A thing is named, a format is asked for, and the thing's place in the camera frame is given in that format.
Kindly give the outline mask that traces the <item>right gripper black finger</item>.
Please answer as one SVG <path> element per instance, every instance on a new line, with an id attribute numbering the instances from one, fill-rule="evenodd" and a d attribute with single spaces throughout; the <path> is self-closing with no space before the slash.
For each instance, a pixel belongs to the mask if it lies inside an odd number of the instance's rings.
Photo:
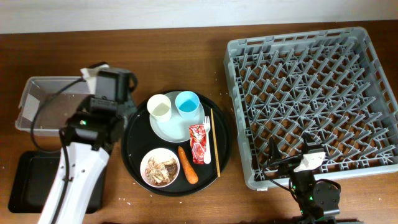
<path id="1" fill-rule="evenodd" d="M 316 142 L 308 133 L 303 133 L 304 149 L 303 152 L 320 152 L 323 151 L 323 145 Z"/>
<path id="2" fill-rule="evenodd" d="M 277 144 L 273 137 L 269 139 L 269 161 L 275 162 L 277 160 L 282 159 Z"/>

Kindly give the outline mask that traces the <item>cream white cup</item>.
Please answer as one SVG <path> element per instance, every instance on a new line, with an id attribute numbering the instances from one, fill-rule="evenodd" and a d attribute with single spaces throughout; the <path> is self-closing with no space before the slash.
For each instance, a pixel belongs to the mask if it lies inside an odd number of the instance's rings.
<path id="1" fill-rule="evenodd" d="M 147 110 L 158 122 L 166 122 L 172 116 L 170 99 L 163 94 L 156 94 L 149 98 Z"/>

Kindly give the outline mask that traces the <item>light blue plastic cup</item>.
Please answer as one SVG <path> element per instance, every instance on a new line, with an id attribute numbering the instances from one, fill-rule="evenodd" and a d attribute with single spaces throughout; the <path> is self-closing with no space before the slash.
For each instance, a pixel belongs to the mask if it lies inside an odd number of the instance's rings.
<path id="1" fill-rule="evenodd" d="M 175 105 L 180 116 L 184 119 L 193 119 L 200 105 L 199 97 L 192 91 L 182 91 L 175 99 Z"/>

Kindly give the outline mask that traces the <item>red snack wrapper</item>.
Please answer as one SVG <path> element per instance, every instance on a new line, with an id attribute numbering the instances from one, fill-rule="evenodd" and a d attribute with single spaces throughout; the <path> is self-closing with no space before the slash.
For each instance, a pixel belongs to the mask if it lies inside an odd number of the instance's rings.
<path id="1" fill-rule="evenodd" d="M 204 156 L 206 152 L 206 131 L 204 125 L 191 125 L 189 127 L 189 133 L 193 162 L 195 164 L 204 164 Z"/>

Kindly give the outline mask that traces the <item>orange carrot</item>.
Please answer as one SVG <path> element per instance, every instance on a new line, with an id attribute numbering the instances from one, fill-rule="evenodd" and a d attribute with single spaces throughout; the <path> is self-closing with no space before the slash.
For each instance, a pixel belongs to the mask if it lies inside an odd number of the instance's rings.
<path id="1" fill-rule="evenodd" d="M 198 182 L 198 176 L 194 171 L 193 167 L 190 165 L 187 156 L 185 154 L 185 151 L 181 146 L 178 147 L 178 156 L 187 181 L 192 185 L 196 184 Z"/>

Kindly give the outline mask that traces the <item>pink white bowl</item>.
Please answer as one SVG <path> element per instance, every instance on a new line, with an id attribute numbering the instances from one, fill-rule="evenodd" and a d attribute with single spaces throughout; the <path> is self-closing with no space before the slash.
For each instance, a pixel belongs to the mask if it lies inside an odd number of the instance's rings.
<path id="1" fill-rule="evenodd" d="M 180 163 L 176 153 L 166 148 L 153 149 L 141 160 L 141 177 L 151 187 L 170 185 L 177 179 L 179 172 Z"/>

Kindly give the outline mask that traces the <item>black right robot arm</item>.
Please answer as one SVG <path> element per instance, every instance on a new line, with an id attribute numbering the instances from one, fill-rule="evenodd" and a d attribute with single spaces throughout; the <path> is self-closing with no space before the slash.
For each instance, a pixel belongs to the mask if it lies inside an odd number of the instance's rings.
<path id="1" fill-rule="evenodd" d="M 298 224 L 349 224 L 358 220 L 337 220 L 340 214 L 339 202 L 341 185 L 328 179 L 316 179 L 313 171 L 319 168 L 328 155 L 324 145 L 312 139 L 308 133 L 302 134 L 304 147 L 295 156 L 282 157 L 274 138 L 269 138 L 269 158 L 262 167 L 266 180 L 288 191 L 298 203 L 300 216 L 293 217 Z M 266 170 L 276 168 L 277 173 L 289 177 L 288 186 L 269 178 Z"/>

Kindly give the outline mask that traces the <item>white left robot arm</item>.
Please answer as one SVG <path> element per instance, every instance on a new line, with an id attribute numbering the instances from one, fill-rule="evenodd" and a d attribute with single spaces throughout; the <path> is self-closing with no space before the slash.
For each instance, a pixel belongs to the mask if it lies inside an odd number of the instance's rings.
<path id="1" fill-rule="evenodd" d="M 80 82 L 89 84 L 90 94 L 58 131 L 59 165 L 39 223 L 82 223 L 127 117 L 137 110 L 131 94 L 138 81 L 129 70 L 89 68 L 73 84 Z"/>

